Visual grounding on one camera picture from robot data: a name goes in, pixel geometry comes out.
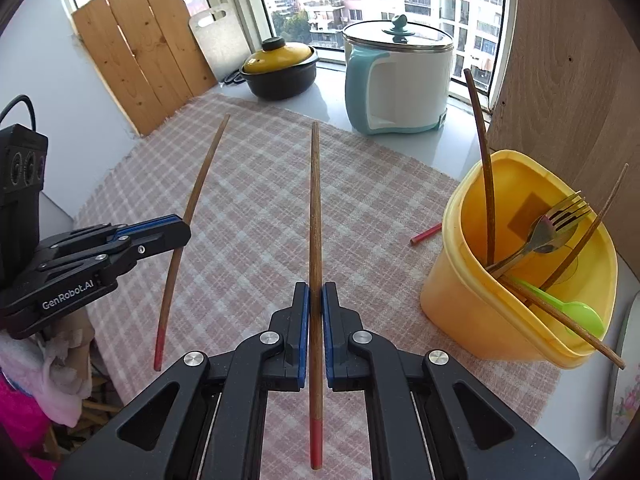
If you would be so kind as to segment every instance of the pink plaid cloth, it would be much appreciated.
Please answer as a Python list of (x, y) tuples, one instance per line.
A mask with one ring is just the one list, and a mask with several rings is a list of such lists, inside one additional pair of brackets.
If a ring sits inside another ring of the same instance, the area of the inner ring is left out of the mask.
[[(311, 119), (208, 92), (143, 139), (98, 186), (78, 225), (134, 223), (182, 214), (223, 115), (231, 120), (202, 190), (174, 294), (167, 367), (191, 350), (232, 350), (266, 329), (308, 275)], [(364, 327), (399, 349), (452, 354), (530, 423), (559, 371), (547, 362), (481, 361), (431, 324), (420, 309), (422, 281), (440, 235), (409, 238), (440, 221), (456, 182), (353, 132), (321, 125), (324, 279)], [(169, 254), (141, 261), (118, 290), (89, 308), (100, 352), (122, 400), (155, 377), (158, 311)], [(308, 458), (308, 395), (270, 393), (262, 478), (370, 478), (364, 395), (327, 390), (324, 468)]]

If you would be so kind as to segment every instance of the green plastic spoon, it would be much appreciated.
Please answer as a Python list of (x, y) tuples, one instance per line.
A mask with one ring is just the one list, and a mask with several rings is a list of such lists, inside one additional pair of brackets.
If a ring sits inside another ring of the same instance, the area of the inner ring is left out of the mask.
[[(550, 303), (559, 311), (567, 314), (567, 316), (573, 319), (583, 329), (585, 329), (587, 332), (591, 332), (591, 334), (596, 336), (598, 339), (602, 339), (602, 336), (604, 336), (605, 329), (600, 316), (598, 316), (598, 313), (586, 303), (583, 303), (581, 301), (569, 301), (568, 303), (565, 303), (564, 301), (558, 300), (558, 298), (547, 294), (544, 290), (540, 290), (530, 283), (519, 280), (518, 278), (514, 278), (513, 276), (510, 276), (510, 278), (514, 282), (517, 282), (520, 285), (528, 288), (537, 297), (546, 300), (547, 303)], [(567, 330), (571, 334), (574, 334), (574, 331), (570, 328), (567, 328)]]

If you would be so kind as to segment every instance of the cutting board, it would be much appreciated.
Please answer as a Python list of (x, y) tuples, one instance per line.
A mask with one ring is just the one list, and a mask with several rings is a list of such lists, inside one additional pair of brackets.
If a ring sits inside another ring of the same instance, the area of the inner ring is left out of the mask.
[(189, 26), (218, 81), (251, 55), (233, 7), (220, 4), (191, 16)]

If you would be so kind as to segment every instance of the white pot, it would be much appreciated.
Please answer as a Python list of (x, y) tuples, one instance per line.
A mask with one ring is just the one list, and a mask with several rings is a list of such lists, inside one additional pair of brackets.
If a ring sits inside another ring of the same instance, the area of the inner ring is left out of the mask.
[(438, 128), (447, 110), (453, 38), (437, 28), (360, 22), (344, 29), (349, 120), (364, 134)]

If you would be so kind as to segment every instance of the black camera device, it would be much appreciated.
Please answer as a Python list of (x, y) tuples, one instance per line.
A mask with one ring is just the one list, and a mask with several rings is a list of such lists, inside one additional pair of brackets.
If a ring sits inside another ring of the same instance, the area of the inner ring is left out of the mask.
[(38, 197), (49, 141), (21, 124), (0, 130), (0, 288), (25, 269), (40, 241)]

